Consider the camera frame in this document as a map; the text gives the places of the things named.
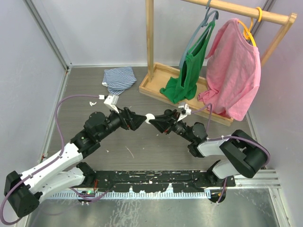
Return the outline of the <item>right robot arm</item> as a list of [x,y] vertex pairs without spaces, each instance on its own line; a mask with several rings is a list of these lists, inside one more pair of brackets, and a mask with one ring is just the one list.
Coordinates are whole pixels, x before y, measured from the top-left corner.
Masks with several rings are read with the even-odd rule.
[[188,150],[194,157],[225,156],[207,170],[212,186],[219,186],[225,178],[242,175],[253,178],[270,160],[270,153],[242,130],[220,138],[210,139],[202,123],[188,126],[176,110],[166,110],[163,115],[146,115],[146,122],[160,133],[176,133],[189,141]]

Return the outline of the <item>white earbud case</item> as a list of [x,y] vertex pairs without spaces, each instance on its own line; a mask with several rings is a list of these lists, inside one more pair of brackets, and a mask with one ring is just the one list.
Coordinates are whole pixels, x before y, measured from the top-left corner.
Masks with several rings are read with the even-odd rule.
[[146,122],[147,124],[151,124],[151,123],[150,123],[150,120],[154,120],[154,119],[155,119],[155,116],[154,116],[153,114],[151,114],[151,113],[146,114],[145,117],[146,117],[145,122]]

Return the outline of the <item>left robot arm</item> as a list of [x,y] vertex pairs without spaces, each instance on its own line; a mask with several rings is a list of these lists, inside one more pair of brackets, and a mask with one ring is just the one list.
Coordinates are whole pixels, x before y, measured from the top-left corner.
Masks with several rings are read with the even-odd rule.
[[100,147],[100,142],[118,128],[136,130],[147,119],[127,107],[111,111],[109,116],[94,112],[84,123],[84,129],[56,154],[39,165],[19,174],[12,171],[6,176],[5,201],[9,202],[18,218],[33,212],[40,204],[44,183],[65,168],[85,159]]

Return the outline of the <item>black earbud charging case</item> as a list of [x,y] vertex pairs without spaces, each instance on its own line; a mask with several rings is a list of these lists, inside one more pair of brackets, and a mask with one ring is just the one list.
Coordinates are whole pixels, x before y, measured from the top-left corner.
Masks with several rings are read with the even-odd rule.
[[164,111],[164,114],[165,114],[165,115],[169,115],[169,114],[171,114],[171,113],[172,113],[172,110],[170,110],[170,109],[167,109],[167,110]]

